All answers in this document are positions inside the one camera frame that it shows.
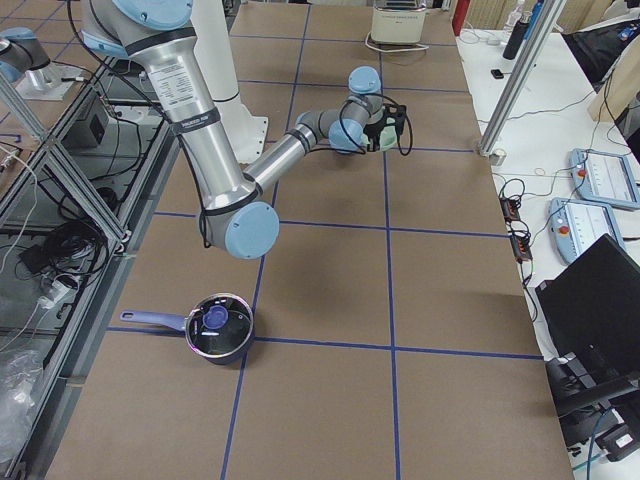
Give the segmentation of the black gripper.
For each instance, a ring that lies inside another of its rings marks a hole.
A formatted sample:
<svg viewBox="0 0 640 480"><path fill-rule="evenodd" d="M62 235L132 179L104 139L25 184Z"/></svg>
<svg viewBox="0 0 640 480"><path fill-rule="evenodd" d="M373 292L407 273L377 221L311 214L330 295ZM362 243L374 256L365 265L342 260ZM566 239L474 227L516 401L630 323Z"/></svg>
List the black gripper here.
<svg viewBox="0 0 640 480"><path fill-rule="evenodd" d="M368 151L380 150L381 133L386 127L386 118L382 115L376 122L367 123L363 133L366 136L366 148Z"/></svg>

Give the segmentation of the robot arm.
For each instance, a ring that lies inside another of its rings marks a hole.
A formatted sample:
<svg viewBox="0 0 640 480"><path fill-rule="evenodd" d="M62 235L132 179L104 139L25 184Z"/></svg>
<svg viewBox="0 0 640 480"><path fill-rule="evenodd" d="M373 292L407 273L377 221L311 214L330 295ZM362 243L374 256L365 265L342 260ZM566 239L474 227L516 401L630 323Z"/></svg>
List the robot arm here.
<svg viewBox="0 0 640 480"><path fill-rule="evenodd" d="M1 75L23 99L62 101L71 85L32 30L13 27L1 32Z"/></svg>
<svg viewBox="0 0 640 480"><path fill-rule="evenodd" d="M321 140L341 153L366 151L386 111L372 67L349 76L349 95L331 110L301 114L268 149L258 148L263 120L238 98L224 10L218 1L84 1L82 39L91 51L131 60L149 78L185 154L201 200L206 243L240 259L266 254L279 217L265 190Z"/></svg>

